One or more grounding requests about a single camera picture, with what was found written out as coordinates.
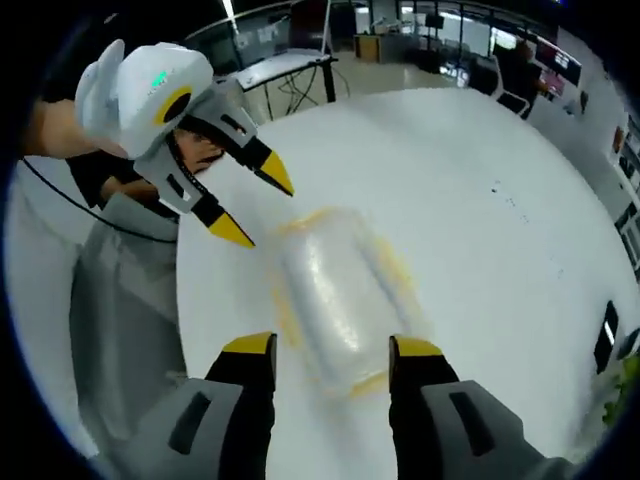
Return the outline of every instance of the desk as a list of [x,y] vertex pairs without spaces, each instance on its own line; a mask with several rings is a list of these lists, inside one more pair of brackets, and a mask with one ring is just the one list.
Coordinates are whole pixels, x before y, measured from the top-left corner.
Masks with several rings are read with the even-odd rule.
[[331,73],[331,64],[337,60],[331,55],[322,55],[320,52],[307,50],[290,50],[251,65],[244,70],[234,73],[232,77],[238,80],[245,92],[253,90],[261,85],[265,86],[264,92],[269,105],[269,116],[273,120],[271,104],[269,103],[269,91],[266,84],[287,75],[307,70],[309,68],[322,68],[324,88],[327,92],[327,102],[336,101],[336,88]]
[[352,97],[259,133],[286,164],[295,197],[229,158],[216,162],[199,179],[257,247],[183,217],[177,283],[190,376],[206,375],[235,337],[280,335],[268,478],[396,476],[385,385],[343,401],[317,395],[304,355],[278,326],[264,271],[269,232],[327,206],[358,210],[407,265],[430,338],[460,377],[516,412],[542,453],[562,453],[589,403],[607,301],[621,330],[640,318],[620,237],[564,157],[473,90]]

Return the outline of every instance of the yellow ring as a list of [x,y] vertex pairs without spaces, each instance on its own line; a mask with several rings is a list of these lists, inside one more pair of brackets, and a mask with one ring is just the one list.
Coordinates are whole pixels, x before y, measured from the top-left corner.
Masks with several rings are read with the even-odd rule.
[[186,85],[175,90],[162,104],[162,107],[156,112],[156,115],[153,117],[153,123],[155,125],[164,125],[166,122],[164,121],[164,117],[167,114],[167,111],[171,108],[171,106],[178,100],[180,97],[186,94],[191,94],[191,87]]

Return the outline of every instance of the office floor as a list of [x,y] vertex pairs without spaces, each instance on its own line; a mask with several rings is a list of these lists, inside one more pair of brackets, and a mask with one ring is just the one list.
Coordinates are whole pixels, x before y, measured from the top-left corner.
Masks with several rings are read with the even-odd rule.
[[[334,83],[337,100],[351,95],[366,95],[370,93],[387,92],[390,90],[403,90],[411,88],[442,88],[455,87],[455,81],[443,75],[434,75],[424,72],[411,64],[378,64],[367,63],[357,59],[353,52],[338,52],[338,62],[333,64]],[[296,87],[306,92],[308,97],[323,105],[327,102],[322,79],[322,70],[317,69],[313,83],[309,83],[313,77],[313,70],[309,69],[295,78]],[[292,101],[292,96],[286,93],[290,87],[285,79],[276,80],[269,84],[269,100],[274,120],[283,117]],[[302,97],[296,94],[294,107]],[[269,109],[263,87],[256,88],[246,94],[250,113],[258,124],[269,121]],[[304,98],[297,111],[314,107],[314,103]]]

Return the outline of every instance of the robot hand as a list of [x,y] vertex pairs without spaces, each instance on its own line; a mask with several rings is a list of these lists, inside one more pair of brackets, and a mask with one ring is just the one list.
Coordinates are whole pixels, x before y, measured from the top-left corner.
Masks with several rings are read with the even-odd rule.
[[124,149],[163,203],[179,213],[193,212],[226,240],[254,246],[185,167],[175,127],[209,138],[258,177],[293,195],[282,161],[257,138],[246,112],[217,91],[213,68],[199,52],[158,43],[124,58],[124,42],[116,40],[85,70],[76,91],[76,112],[90,135]]

